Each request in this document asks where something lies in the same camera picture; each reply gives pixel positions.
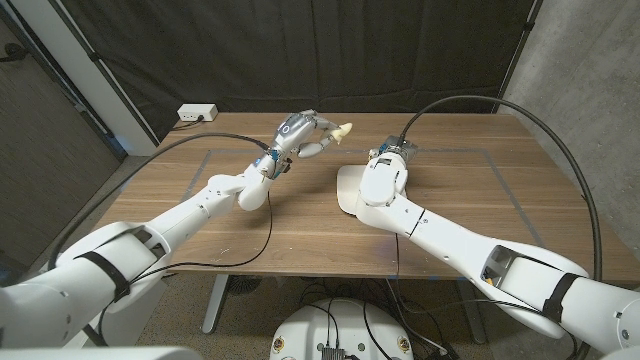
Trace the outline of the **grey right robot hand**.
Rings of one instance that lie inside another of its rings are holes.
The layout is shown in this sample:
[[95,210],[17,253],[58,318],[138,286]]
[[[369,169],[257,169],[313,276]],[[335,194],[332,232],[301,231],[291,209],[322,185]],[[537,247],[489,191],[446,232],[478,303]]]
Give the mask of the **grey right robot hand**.
[[380,153],[395,153],[405,163],[409,163],[418,152],[418,147],[407,140],[400,140],[398,136],[389,135],[380,147]]

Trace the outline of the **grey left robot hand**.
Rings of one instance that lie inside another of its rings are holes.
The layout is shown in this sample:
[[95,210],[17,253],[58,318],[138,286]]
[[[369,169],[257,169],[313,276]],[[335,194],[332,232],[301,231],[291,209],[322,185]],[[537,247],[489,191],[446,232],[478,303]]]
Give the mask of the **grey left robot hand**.
[[315,110],[292,113],[278,127],[267,156],[274,162],[283,161],[291,153],[310,158],[332,142],[339,144],[351,128],[351,123],[337,125],[320,117]]

